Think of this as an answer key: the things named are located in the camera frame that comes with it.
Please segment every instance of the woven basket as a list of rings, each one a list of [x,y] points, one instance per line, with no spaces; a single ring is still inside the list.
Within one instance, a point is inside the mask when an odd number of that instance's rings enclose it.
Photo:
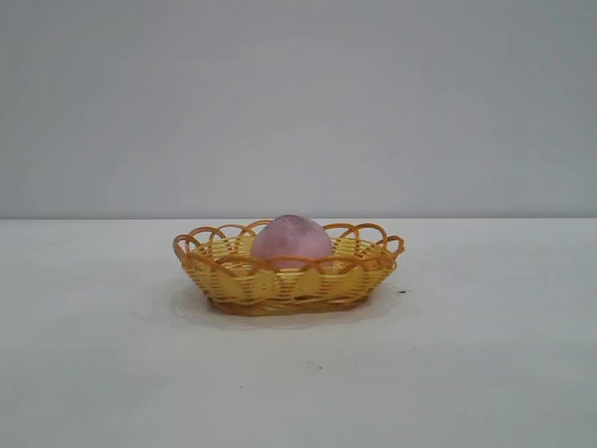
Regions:
[[[351,310],[396,269],[397,258],[404,252],[404,240],[388,237],[376,224],[337,223],[324,226],[328,232],[344,230],[340,237],[332,237],[332,257],[252,258],[256,228],[270,222],[199,227],[174,239],[174,252],[183,269],[220,311],[254,316]],[[232,229],[239,231],[236,236],[225,234],[224,230]],[[382,238],[377,243],[362,239],[365,229],[378,231]],[[397,244],[396,250],[389,248],[390,243]],[[277,269],[273,262],[281,259],[305,264],[299,269]]]

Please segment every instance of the gray wall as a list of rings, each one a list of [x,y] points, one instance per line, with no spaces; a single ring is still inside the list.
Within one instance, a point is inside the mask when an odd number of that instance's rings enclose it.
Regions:
[[[593,0],[2,0],[0,217],[597,216]]]

